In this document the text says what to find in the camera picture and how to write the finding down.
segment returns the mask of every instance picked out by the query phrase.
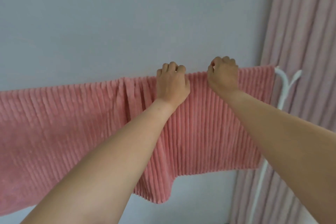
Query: curtain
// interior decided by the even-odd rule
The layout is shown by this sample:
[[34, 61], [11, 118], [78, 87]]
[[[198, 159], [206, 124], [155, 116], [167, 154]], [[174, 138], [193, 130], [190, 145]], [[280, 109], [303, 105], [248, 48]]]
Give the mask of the curtain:
[[[336, 132], [336, 0], [273, 0], [261, 64], [302, 69], [284, 111]], [[281, 79], [271, 104], [277, 105]], [[260, 170], [238, 171], [230, 224], [245, 224]], [[294, 224], [304, 207], [268, 166], [253, 223]]]

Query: white clothes rack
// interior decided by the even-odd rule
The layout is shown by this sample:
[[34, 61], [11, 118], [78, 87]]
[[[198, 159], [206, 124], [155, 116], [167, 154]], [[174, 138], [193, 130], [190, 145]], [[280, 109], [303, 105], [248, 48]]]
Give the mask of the white clothes rack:
[[[282, 108], [284, 107], [284, 103], [288, 97], [288, 93], [292, 85], [301, 77], [302, 70], [299, 70], [294, 74], [291, 82], [289, 82], [286, 73], [282, 71], [281, 69], [279, 69], [279, 67], [275, 68], [275, 73], [278, 76], [280, 76], [282, 80], [282, 89], [281, 89], [281, 94], [280, 94], [280, 98], [278, 102], [278, 109], [282, 110]], [[263, 185], [263, 181], [265, 178], [267, 166], [268, 166], [268, 162], [267, 160], [264, 160], [262, 167], [261, 167], [260, 177], [259, 177], [259, 181], [258, 181], [257, 188], [255, 191], [255, 195], [254, 195], [254, 199], [253, 199], [253, 203], [252, 203], [252, 207], [251, 207], [251, 211], [250, 211], [247, 224], [253, 224], [253, 218], [254, 218], [256, 207], [257, 207], [258, 199], [260, 196], [261, 187]]]

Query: gray wall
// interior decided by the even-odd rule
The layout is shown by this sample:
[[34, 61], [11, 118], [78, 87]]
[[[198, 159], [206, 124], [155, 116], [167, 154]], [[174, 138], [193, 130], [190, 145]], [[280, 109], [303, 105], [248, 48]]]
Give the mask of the gray wall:
[[[271, 0], [0, 0], [0, 90], [258, 65]], [[132, 196], [121, 223], [225, 223], [234, 171], [180, 177], [163, 205]], [[27, 211], [0, 218], [18, 223]]]

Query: fabric fold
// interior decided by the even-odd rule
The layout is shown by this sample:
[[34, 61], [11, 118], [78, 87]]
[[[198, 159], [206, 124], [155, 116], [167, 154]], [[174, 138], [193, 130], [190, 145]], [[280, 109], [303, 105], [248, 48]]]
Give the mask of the fabric fold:
[[[170, 197], [181, 175], [255, 169], [261, 155], [233, 112], [187, 75], [191, 93], [167, 121], [134, 193]], [[239, 86], [269, 103], [274, 67], [239, 69]], [[155, 77], [0, 92], [0, 215], [37, 204], [90, 150], [150, 106]]]

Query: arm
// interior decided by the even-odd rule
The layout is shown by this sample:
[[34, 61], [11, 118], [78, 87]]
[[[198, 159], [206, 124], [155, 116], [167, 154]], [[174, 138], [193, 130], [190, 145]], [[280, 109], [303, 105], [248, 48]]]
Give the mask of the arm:
[[164, 64], [157, 71], [157, 100], [83, 158], [22, 224], [118, 223], [163, 126], [190, 92], [185, 71]]
[[217, 57], [208, 83], [313, 217], [336, 223], [336, 134], [239, 91], [237, 74], [233, 59]]

